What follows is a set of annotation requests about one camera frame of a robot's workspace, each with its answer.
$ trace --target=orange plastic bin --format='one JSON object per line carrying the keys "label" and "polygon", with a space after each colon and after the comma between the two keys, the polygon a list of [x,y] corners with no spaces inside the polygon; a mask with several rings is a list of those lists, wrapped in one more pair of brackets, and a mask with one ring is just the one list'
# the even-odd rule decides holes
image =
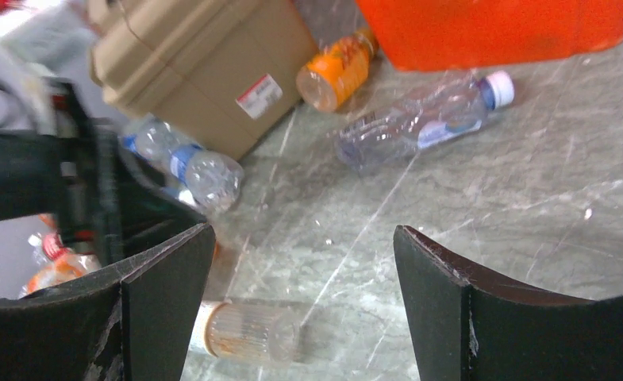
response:
{"label": "orange plastic bin", "polygon": [[400,70],[569,57],[623,41],[623,0],[356,0]]}

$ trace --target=plastic bottle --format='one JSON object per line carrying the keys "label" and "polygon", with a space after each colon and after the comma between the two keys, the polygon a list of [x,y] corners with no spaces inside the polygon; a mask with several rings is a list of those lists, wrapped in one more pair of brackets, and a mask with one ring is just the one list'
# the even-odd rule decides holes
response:
{"label": "plastic bottle", "polygon": [[299,319],[270,306],[202,302],[190,350],[259,365],[288,365],[299,342]]}
{"label": "plastic bottle", "polygon": [[190,190],[204,213],[223,213],[239,198],[244,169],[228,156],[183,144],[164,158],[163,167]]}
{"label": "plastic bottle", "polygon": [[340,39],[299,71],[299,94],[317,110],[333,112],[367,80],[377,50],[379,44],[369,28]]}
{"label": "plastic bottle", "polygon": [[72,250],[63,246],[57,232],[33,234],[29,237],[29,244],[33,246],[34,261],[41,266],[58,260],[64,254],[74,254]]}
{"label": "plastic bottle", "polygon": [[222,213],[239,198],[243,168],[233,159],[204,150],[168,123],[152,119],[122,144],[152,165],[175,176],[202,213]]}
{"label": "plastic bottle", "polygon": [[201,209],[201,206],[197,204],[197,201],[194,199],[192,192],[190,192],[190,190],[184,185],[181,185],[180,187],[165,187],[163,191],[169,194],[172,198],[175,198],[176,200],[191,206],[196,210]]}
{"label": "plastic bottle", "polygon": [[46,287],[56,286],[69,280],[77,279],[100,268],[101,264],[96,256],[81,256],[71,252],[64,253],[61,257],[49,262],[37,272],[21,288],[19,298]]}
{"label": "plastic bottle", "polygon": [[163,158],[174,147],[194,144],[189,137],[176,132],[168,123],[156,117],[146,117],[135,123],[133,128],[136,132],[122,138],[122,144],[153,166],[161,165]]}
{"label": "plastic bottle", "polygon": [[412,90],[390,106],[364,115],[335,136],[340,160],[353,169],[380,165],[480,129],[489,111],[514,100],[504,71],[477,79],[453,72],[434,87]]}

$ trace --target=bottle cap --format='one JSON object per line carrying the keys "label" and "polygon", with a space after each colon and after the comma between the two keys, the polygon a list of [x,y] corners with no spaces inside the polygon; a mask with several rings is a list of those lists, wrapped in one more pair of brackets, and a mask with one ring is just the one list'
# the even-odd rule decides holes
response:
{"label": "bottle cap", "polygon": [[507,106],[514,100],[514,83],[506,71],[496,71],[486,76],[486,81],[494,91],[495,108]]}
{"label": "bottle cap", "polygon": [[360,28],[355,33],[358,38],[367,42],[370,45],[370,56],[374,56],[379,50],[379,42],[376,40],[374,32],[369,28]]}

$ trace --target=crushed plastic bottle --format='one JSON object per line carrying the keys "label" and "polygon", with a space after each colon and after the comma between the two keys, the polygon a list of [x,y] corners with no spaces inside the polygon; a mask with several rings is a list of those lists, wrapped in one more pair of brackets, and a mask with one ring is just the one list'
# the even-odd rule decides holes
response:
{"label": "crushed plastic bottle", "polygon": [[299,326],[299,316],[285,308],[202,301],[189,349],[282,368],[298,351]]}
{"label": "crushed plastic bottle", "polygon": [[372,171],[479,130],[489,111],[513,100],[514,84],[504,71],[482,79],[454,72],[432,88],[414,89],[349,124],[335,136],[336,153],[356,171]]}
{"label": "crushed plastic bottle", "polygon": [[47,287],[53,287],[69,280],[97,271],[101,268],[96,256],[81,256],[67,252],[56,260],[47,263],[19,293],[19,298]]}
{"label": "crushed plastic bottle", "polygon": [[33,234],[29,237],[29,244],[33,246],[34,262],[41,266],[58,260],[64,254],[74,254],[72,250],[63,246],[57,232]]}
{"label": "crushed plastic bottle", "polygon": [[122,144],[189,189],[205,214],[223,213],[239,198],[243,168],[221,153],[211,152],[153,119]]}

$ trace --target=orange bottle label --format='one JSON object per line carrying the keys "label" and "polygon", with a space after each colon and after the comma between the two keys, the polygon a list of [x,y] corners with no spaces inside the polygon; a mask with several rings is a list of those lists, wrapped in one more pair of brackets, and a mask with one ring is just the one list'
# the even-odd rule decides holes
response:
{"label": "orange bottle label", "polygon": [[354,37],[344,37],[307,65],[332,86],[339,106],[367,80],[371,53]]}

